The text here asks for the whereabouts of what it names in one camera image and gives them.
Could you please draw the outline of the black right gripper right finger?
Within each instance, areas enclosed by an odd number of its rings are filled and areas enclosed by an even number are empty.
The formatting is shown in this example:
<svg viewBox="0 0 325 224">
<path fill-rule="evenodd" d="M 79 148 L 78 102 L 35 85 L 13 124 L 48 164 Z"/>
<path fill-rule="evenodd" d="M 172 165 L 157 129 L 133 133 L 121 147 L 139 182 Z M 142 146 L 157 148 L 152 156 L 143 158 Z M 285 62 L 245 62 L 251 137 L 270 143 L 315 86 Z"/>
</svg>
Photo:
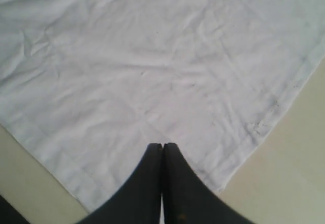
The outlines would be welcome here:
<svg viewBox="0 0 325 224">
<path fill-rule="evenodd" d="M 252 223 L 206 187 L 175 143 L 163 147 L 161 193 L 165 223 Z"/>
</svg>

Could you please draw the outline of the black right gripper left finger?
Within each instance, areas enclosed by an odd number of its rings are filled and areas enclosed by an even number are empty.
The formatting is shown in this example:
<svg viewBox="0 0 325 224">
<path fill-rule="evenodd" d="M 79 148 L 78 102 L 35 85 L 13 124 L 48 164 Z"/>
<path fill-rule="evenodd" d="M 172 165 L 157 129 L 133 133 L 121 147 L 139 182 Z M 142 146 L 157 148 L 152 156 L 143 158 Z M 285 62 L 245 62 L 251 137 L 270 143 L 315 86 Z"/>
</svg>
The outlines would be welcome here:
<svg viewBox="0 0 325 224">
<path fill-rule="evenodd" d="M 150 143 L 137 167 L 119 190 L 79 223 L 159 223 L 163 147 Z"/>
</svg>

